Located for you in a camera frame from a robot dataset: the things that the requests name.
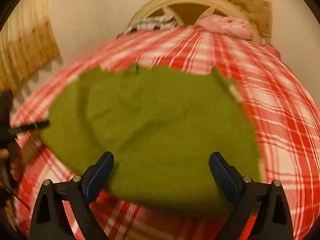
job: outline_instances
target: blue gripper pad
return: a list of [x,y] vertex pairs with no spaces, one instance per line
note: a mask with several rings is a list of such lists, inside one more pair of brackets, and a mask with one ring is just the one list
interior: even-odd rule
[[97,199],[105,185],[115,163],[111,152],[105,152],[95,165],[90,166],[83,174],[81,183],[86,203]]
[[[236,181],[240,176],[238,171],[233,166],[230,166],[219,152],[215,152],[210,155],[209,167],[216,183],[222,189],[226,199],[230,203],[237,203],[240,199],[242,190],[241,185]],[[232,173],[238,173],[236,174],[236,179],[232,177]]]

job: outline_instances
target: pink pillow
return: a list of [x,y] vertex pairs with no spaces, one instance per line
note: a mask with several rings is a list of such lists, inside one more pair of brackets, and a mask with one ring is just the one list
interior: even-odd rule
[[244,40],[252,40],[253,32],[247,24],[247,22],[233,17],[204,14],[204,18],[199,20],[196,26],[200,26],[209,32],[229,35]]

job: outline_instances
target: white wall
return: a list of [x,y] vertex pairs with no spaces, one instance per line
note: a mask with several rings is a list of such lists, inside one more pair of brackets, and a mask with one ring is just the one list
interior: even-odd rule
[[320,105],[320,25],[303,0],[272,3],[272,43]]
[[[150,0],[47,0],[61,58],[22,86],[15,108],[63,65],[115,38]],[[320,25],[303,0],[273,0],[272,43],[320,105]]]

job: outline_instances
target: green fabric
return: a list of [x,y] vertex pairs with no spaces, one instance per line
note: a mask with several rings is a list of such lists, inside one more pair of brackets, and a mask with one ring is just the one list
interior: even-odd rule
[[187,215],[221,216],[232,206],[209,169],[219,151],[243,175],[260,181],[252,123],[215,67],[207,76],[167,66],[94,68],[79,76],[49,110],[41,139],[82,174],[104,151],[115,156],[106,183],[132,203]]

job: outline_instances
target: red and white checkered bedspread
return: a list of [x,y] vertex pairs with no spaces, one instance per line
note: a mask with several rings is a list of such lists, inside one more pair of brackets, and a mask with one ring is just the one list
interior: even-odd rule
[[[196,74],[207,74],[218,65],[222,74],[237,80],[257,131],[263,180],[282,182],[294,238],[302,239],[320,214],[320,111],[291,70],[256,42],[191,26],[123,36],[63,68],[25,101],[12,125],[44,118],[55,97],[80,73],[97,65],[119,70],[134,61],[145,66],[168,64]],[[21,146],[29,135],[19,136]],[[73,176],[48,148],[40,151],[36,162],[27,167],[19,189],[19,197],[31,208],[43,180],[60,182]],[[20,227],[28,232],[31,214],[19,202],[16,207]],[[83,239],[70,205],[65,203],[65,208],[77,239]],[[104,192],[91,208],[111,240],[209,240],[214,239],[225,221],[184,219],[123,202]],[[248,236],[252,222],[253,219],[242,239]]]

